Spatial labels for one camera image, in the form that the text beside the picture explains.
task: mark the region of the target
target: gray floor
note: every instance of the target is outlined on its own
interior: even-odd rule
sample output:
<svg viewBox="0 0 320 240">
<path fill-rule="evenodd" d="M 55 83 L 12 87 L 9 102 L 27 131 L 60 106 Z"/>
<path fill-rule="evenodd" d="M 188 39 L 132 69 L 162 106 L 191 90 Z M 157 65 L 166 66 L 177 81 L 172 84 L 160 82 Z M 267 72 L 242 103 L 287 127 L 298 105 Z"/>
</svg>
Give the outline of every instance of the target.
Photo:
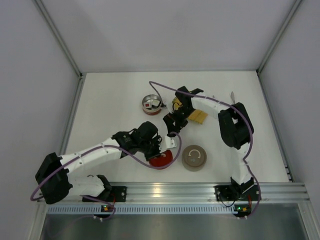
<svg viewBox="0 0 320 240">
<path fill-rule="evenodd" d="M 115 215 L 101 223 L 79 215 L 49 215 L 42 240 L 307 240 L 294 204 L 261 204 L 248 220 L 225 215 Z"/>
</svg>

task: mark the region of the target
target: white wall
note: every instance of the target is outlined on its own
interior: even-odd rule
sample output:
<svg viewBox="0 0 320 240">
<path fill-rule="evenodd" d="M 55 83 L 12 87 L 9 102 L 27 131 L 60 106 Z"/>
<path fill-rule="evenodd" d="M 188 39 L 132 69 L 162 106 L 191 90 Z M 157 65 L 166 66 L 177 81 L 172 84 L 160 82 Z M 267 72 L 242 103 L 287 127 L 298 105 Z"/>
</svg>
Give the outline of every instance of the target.
<svg viewBox="0 0 320 240">
<path fill-rule="evenodd" d="M 262 72 L 296 180 L 320 219 L 320 1 L 306 0 Z"/>
<path fill-rule="evenodd" d="M 44 157 L 58 151 L 77 77 L 31 0 L 0 7 L 0 235 L 23 240 Z"/>
<path fill-rule="evenodd" d="M 43 0 L 83 72 L 255 70 L 294 0 Z"/>
</svg>

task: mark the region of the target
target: white table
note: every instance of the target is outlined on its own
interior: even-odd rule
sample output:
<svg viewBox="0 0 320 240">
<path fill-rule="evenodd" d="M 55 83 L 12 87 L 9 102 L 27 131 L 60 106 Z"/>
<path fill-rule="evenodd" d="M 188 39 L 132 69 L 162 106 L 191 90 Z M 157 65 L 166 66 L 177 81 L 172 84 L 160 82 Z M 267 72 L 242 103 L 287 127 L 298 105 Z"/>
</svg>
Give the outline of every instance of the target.
<svg viewBox="0 0 320 240">
<path fill-rule="evenodd" d="M 235 101 L 247 109 L 254 127 L 254 144 L 250 166 L 260 182 L 288 182 L 284 162 L 277 144 L 267 106 L 254 71 L 207 71 L 207 72 L 120 72 L 88 73 L 84 82 L 79 105 L 70 134 L 67 153 L 73 153 L 111 137 L 118 131 L 138 128 L 150 121 L 167 133 L 162 118 L 163 110 L 155 116 L 146 115 L 141 107 L 142 98 L 153 94 L 148 81 L 155 81 L 173 88 L 186 86 L 189 90 L 200 88 L 208 96 L 231 103 Z M 174 92 L 157 87 L 162 98 L 171 102 Z M 222 141 L 219 123 L 208 116 L 203 125 L 190 122 L 181 133 L 182 149 L 199 145 L 207 152 L 204 168 L 197 172 L 186 170 L 181 157 L 164 170 L 147 168 L 130 157 L 101 164 L 82 176 L 102 174 L 110 182 L 230 182 L 227 164 L 230 148 Z M 143 154 L 137 153 L 140 159 Z"/>
</svg>

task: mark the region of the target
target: yellow towel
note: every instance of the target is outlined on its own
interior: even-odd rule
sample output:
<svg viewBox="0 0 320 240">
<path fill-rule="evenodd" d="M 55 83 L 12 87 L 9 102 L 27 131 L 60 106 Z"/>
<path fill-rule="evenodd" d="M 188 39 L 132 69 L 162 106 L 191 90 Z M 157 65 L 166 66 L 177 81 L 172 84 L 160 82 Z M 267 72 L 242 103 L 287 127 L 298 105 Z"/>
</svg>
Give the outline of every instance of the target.
<svg viewBox="0 0 320 240">
<path fill-rule="evenodd" d="M 172 104 L 173 110 L 177 110 L 181 106 L 181 102 L 176 97 L 172 100 Z M 193 111 L 193 113 L 190 114 L 188 120 L 193 121 L 197 124 L 203 124 L 207 116 L 208 114 L 204 111 L 196 109 Z"/>
</svg>

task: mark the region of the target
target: metal frame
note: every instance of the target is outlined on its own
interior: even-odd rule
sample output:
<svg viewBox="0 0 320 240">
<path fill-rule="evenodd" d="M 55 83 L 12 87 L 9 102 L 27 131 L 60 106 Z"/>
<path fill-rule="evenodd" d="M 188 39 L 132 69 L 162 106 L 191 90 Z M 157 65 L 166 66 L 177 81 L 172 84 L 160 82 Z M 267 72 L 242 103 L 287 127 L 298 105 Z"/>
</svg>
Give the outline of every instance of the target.
<svg viewBox="0 0 320 240">
<path fill-rule="evenodd" d="M 60 46 L 61 50 L 63 51 L 65 57 L 68 59 L 70 65 L 72 66 L 74 72 L 79 77 L 78 86 L 74 95 L 72 107 L 70 110 L 70 114 L 68 116 L 68 121 L 65 127 L 65 133 L 62 139 L 60 154 L 64 154 L 67 149 L 71 129 L 73 126 L 73 122 L 76 116 L 78 103 L 81 97 L 81 92 L 84 86 L 86 76 L 83 75 L 78 68 L 74 58 L 72 57 L 65 41 L 61 37 L 57 27 L 55 26 L 52 18 L 50 17 L 45 5 L 43 4 L 42 0 L 32 0 L 35 7 L 38 9 L 39 13 L 43 17 L 44 21 L 47 23 L 48 28 L 52 32 L 54 38 L 56 39 L 58 45 Z M 272 53 L 276 49 L 277 45 L 282 39 L 282 36 L 285 34 L 286 29 L 288 28 L 291 20 L 293 19 L 294 15 L 298 11 L 299 7 L 301 6 L 304 0 L 296 0 L 290 11 L 288 12 L 287 16 L 285 17 L 284 22 L 281 24 L 278 33 L 274 37 L 273 41 L 271 42 L 269 48 L 264 55 L 257 71 L 258 77 L 260 73 L 266 66 L 267 62 L 269 61 Z M 279 130 L 277 128 L 277 124 L 275 123 L 275 119 L 273 117 L 272 110 L 269 105 L 268 98 L 264 91 L 263 82 L 260 80 L 261 89 L 266 101 L 266 105 L 268 107 L 268 111 L 270 114 L 271 122 L 275 131 L 275 135 L 277 138 L 277 142 L 284 160 L 287 159 L 287 154 L 282 144 L 282 139 L 279 134 Z M 291 177 L 295 175 L 291 172 L 290 166 L 289 173 Z M 151 207 L 158 209 L 159 207 L 165 206 L 172 206 L 179 207 L 179 206 L 190 206 L 191 208 L 196 206 L 202 206 L 204 208 L 212 205 L 219 204 L 216 201 L 216 194 L 214 186 L 218 183 L 138 183 L 138 182 L 121 182 L 121 183 L 112 183 L 113 185 L 125 185 L 127 186 L 127 202 L 126 203 L 117 203 L 120 208 L 123 208 L 123 211 L 128 209 L 136 209 L 138 206 L 144 208 L 144 206 Z M 285 203 L 297 203 L 298 207 L 301 212 L 301 220 L 305 226 L 307 231 L 308 237 L 310 240 L 320 240 L 320 227 L 315 216 L 313 207 L 311 205 L 309 195 L 307 193 L 306 187 L 303 183 L 261 183 L 261 203 L 262 204 L 285 204 Z M 77 206 L 84 206 L 85 203 L 81 201 L 65 201 L 61 204 L 54 205 L 56 208 L 59 206 L 62 209 L 63 205 L 67 204 L 68 207 L 73 206 L 76 208 Z M 51 207 L 48 207 L 44 202 L 38 202 L 36 206 L 36 211 L 34 214 L 34 222 L 32 224 L 29 236 L 27 239 L 39 239 L 41 230 L 43 228 L 43 224 L 45 221 L 46 213 L 48 213 L 48 209 L 50 210 Z M 133 214 L 139 214 L 139 211 L 133 211 Z M 202 210 L 196 210 L 193 212 L 194 214 L 203 213 Z"/>
</svg>

